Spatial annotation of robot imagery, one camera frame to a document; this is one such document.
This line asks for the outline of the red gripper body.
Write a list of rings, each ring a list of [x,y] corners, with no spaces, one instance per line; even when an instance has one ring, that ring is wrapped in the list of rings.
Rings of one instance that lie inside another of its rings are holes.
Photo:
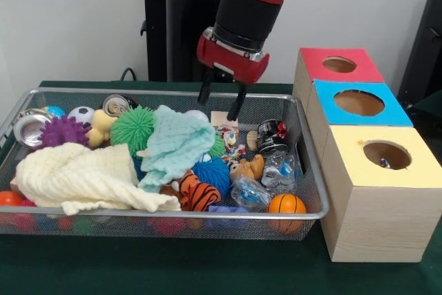
[[[196,53],[205,66],[223,70],[243,84],[255,84],[269,64],[269,53],[252,53],[229,46],[215,36],[213,28],[204,30]]]

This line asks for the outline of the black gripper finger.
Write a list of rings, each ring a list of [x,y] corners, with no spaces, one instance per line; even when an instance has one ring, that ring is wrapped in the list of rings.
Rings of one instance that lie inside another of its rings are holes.
[[[236,97],[236,100],[234,103],[232,103],[231,108],[228,112],[227,119],[229,121],[236,121],[238,118],[238,115],[240,113],[240,109],[244,103],[244,100],[247,96],[247,85],[243,83],[238,84],[239,91],[238,96]]]
[[[211,89],[210,85],[213,80],[213,71],[211,69],[206,69],[204,72],[204,81],[202,82],[200,92],[198,95],[198,103],[200,105],[205,105],[210,96]]]

